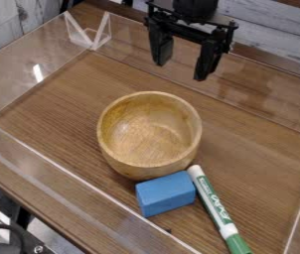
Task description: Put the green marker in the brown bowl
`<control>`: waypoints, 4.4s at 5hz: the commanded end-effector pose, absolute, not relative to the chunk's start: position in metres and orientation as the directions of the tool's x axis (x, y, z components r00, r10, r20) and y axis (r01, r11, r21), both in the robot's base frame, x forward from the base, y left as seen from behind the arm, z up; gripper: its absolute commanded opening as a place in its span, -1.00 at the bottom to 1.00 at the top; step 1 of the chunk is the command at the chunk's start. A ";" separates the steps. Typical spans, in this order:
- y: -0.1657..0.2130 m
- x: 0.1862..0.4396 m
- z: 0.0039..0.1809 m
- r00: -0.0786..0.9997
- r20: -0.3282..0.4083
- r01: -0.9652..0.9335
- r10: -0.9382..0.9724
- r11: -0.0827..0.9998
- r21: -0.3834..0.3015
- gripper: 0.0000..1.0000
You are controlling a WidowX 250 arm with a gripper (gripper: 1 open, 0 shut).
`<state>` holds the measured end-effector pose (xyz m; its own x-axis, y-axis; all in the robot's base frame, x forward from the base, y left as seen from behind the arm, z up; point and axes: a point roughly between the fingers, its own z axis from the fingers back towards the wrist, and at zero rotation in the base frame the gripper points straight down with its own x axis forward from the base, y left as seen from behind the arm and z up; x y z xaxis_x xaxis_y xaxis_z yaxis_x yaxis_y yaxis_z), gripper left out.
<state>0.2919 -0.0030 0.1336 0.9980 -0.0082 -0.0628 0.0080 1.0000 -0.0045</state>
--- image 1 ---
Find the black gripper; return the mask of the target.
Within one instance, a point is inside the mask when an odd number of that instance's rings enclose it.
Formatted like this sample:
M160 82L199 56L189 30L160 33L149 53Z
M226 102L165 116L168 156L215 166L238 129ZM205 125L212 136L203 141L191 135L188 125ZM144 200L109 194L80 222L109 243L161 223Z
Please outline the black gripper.
M148 18L153 18L172 34L201 42L201 54L196 64L195 80L203 81L218 69L223 53L231 50L235 30L239 24L218 12L220 0L149 0ZM157 24L149 24L152 57L163 66L173 55L175 40Z

